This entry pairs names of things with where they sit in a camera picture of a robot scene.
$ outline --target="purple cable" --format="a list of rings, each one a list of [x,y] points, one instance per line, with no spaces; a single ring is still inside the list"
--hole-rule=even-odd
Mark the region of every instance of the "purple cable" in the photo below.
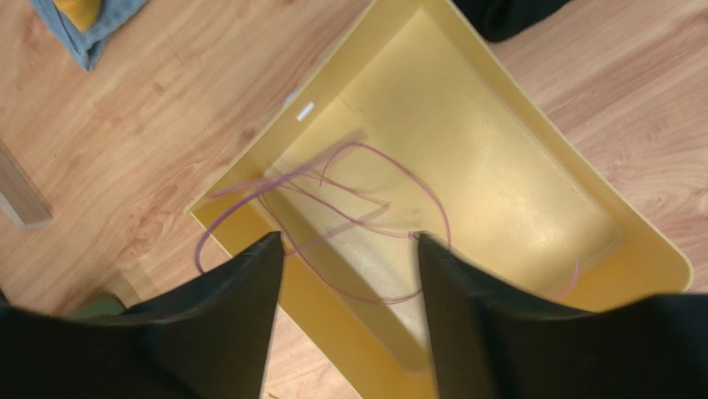
[[[568,284],[568,287],[565,288],[564,291],[562,291],[558,295],[552,295],[551,299],[555,301],[559,301],[565,297],[567,297],[574,289],[576,284],[578,284],[578,275],[580,274],[580,259],[578,259],[575,262],[575,268],[573,270],[573,278],[570,280],[570,284]]]
[[[201,254],[201,251],[202,251],[204,245],[206,244],[207,239],[209,239],[209,236],[237,209],[246,205],[249,201],[251,201],[253,199],[258,199],[258,202],[260,202],[261,205],[267,210],[267,212],[271,215],[271,217],[276,222],[278,227],[285,234],[287,240],[292,244],[294,252],[297,253],[302,258],[302,260],[305,262],[305,264],[328,287],[330,287],[334,291],[340,293],[341,295],[343,295],[345,297],[352,298],[352,299],[355,299],[355,300],[363,302],[363,303],[371,303],[371,304],[378,304],[378,305],[393,305],[393,304],[397,304],[397,303],[402,303],[402,302],[405,302],[405,301],[412,299],[412,298],[416,297],[417,295],[419,295],[421,293],[420,289],[418,289],[415,293],[406,295],[405,297],[401,297],[401,298],[373,300],[373,299],[358,297],[358,296],[351,294],[351,293],[347,293],[346,291],[343,291],[343,290],[339,289],[338,287],[334,286],[333,284],[329,283],[314,268],[314,266],[309,262],[309,260],[304,256],[304,254],[302,253],[302,251],[304,250],[304,247],[302,245],[298,246],[295,243],[295,241],[293,240],[293,237],[290,235],[290,233],[285,228],[283,223],[278,219],[278,217],[275,215],[275,213],[270,209],[270,207],[265,202],[265,200],[261,198],[261,196],[263,194],[269,192],[270,190],[273,190],[278,187],[282,187],[287,190],[295,191],[301,195],[305,195],[308,198],[310,198],[311,200],[317,201],[319,204],[322,204],[322,205],[328,207],[330,210],[336,212],[341,217],[345,218],[346,220],[348,220],[350,222],[348,224],[341,225],[338,228],[335,228],[334,230],[331,230],[330,232],[328,232],[328,234],[321,235],[316,239],[308,241],[307,243],[304,244],[307,248],[313,246],[317,242],[321,242],[327,238],[333,237],[334,235],[340,234],[341,232],[346,231],[347,229],[351,229],[354,226],[359,226],[359,227],[362,227],[363,229],[367,229],[373,233],[382,234],[382,235],[386,235],[386,236],[393,237],[393,238],[408,238],[408,239],[413,238],[413,234],[411,234],[411,233],[408,233],[408,234],[393,233],[393,232],[389,232],[389,231],[386,231],[383,229],[378,229],[378,228],[371,227],[371,226],[367,225],[366,224],[367,221],[374,219],[379,214],[385,213],[389,209],[390,204],[388,202],[383,201],[383,200],[376,199],[376,198],[370,197],[368,195],[364,195],[362,193],[359,193],[356,190],[346,187],[344,185],[340,185],[332,180],[329,180],[325,176],[325,174],[327,173],[327,168],[332,164],[332,162],[335,160],[335,158],[337,158],[337,156],[340,155],[345,149],[351,148],[351,147],[363,148],[363,149],[369,150],[370,152],[373,152],[374,154],[379,155],[380,157],[384,158],[385,160],[388,160],[398,170],[400,170],[406,176],[408,176],[410,179],[412,179],[422,190],[425,191],[426,194],[428,194],[428,196],[433,200],[433,202],[435,202],[435,205],[438,207],[438,210],[440,211],[440,215],[443,218],[443,223],[445,224],[445,232],[446,232],[446,236],[447,236],[446,237],[447,238],[447,245],[448,245],[448,249],[451,250],[452,249],[452,240],[451,240],[451,233],[450,233],[450,223],[449,223],[449,220],[447,219],[447,215],[446,215],[445,210],[442,206],[442,203],[437,199],[435,194],[430,189],[428,189],[428,187],[425,186],[425,184],[420,179],[418,179],[417,176],[415,176],[412,172],[410,172],[406,167],[404,167],[403,165],[401,165],[397,161],[393,160],[390,156],[380,152],[379,150],[374,149],[373,147],[370,147],[369,145],[357,143],[355,141],[351,141],[351,139],[350,139],[349,141],[339,141],[335,145],[330,146],[329,148],[327,148],[327,150],[325,150],[322,153],[320,153],[319,155],[311,158],[308,162],[300,165],[299,167],[297,167],[295,170],[293,170],[290,173],[283,174],[283,175],[276,175],[273,177],[262,178],[262,179],[258,179],[258,180],[250,180],[247,182],[232,185],[226,189],[223,189],[223,190],[217,191],[215,193],[212,193],[210,195],[207,195],[208,198],[216,198],[216,197],[219,197],[222,195],[232,193],[237,190],[258,187],[258,189],[255,190],[253,193],[246,195],[244,198],[242,198],[236,204],[233,204],[228,209],[226,209],[226,211],[224,211],[206,229],[206,231],[204,232],[204,234],[200,238],[199,242],[197,243],[197,248],[194,252],[194,263],[195,263],[196,268],[199,270],[199,272],[204,273],[204,269],[202,268],[201,261],[200,261],[200,254]],[[309,170],[314,168],[320,162],[323,162],[327,157],[329,157],[329,160],[325,164],[325,166],[322,170],[322,173],[320,174],[319,177],[314,176],[314,175],[310,175],[308,173]],[[318,180],[320,186],[322,186],[322,184],[326,182],[330,185],[334,185],[335,187],[337,187],[339,189],[345,190],[345,191],[349,192],[350,194],[353,194],[359,198],[362,198],[364,200],[369,200],[373,203],[379,204],[379,205],[381,205],[381,207],[379,209],[374,210],[373,212],[370,212],[369,214],[364,215],[360,219],[354,219],[351,216],[348,216],[348,215],[344,214],[343,212],[341,212],[334,205],[329,204],[328,202],[326,202],[322,199],[319,199],[318,197],[308,193],[305,190],[300,189],[297,186],[288,187],[288,186],[284,185],[289,180],[296,178],[296,177],[307,177],[307,178]]]

